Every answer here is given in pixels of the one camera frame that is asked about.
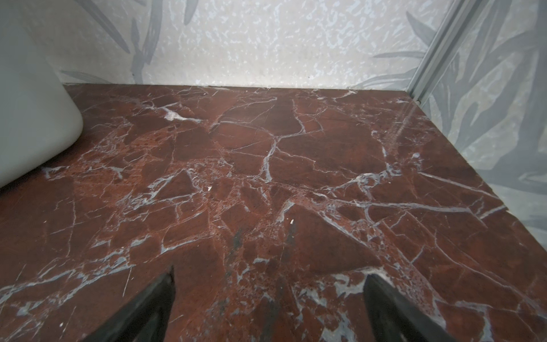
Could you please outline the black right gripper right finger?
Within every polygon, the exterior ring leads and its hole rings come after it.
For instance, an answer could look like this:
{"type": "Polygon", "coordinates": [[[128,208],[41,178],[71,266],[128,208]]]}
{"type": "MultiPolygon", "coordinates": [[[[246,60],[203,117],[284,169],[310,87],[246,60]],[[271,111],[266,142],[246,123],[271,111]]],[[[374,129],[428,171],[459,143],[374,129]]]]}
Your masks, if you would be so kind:
{"type": "Polygon", "coordinates": [[[455,340],[377,274],[367,276],[363,297],[376,341],[455,340]]]}

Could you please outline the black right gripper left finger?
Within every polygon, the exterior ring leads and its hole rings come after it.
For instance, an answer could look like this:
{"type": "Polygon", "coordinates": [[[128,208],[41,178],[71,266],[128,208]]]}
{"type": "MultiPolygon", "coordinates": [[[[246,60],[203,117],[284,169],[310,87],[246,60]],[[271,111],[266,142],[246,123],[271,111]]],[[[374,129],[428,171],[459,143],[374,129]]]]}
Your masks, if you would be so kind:
{"type": "Polygon", "coordinates": [[[163,341],[175,296],[171,267],[83,340],[163,341]]]}

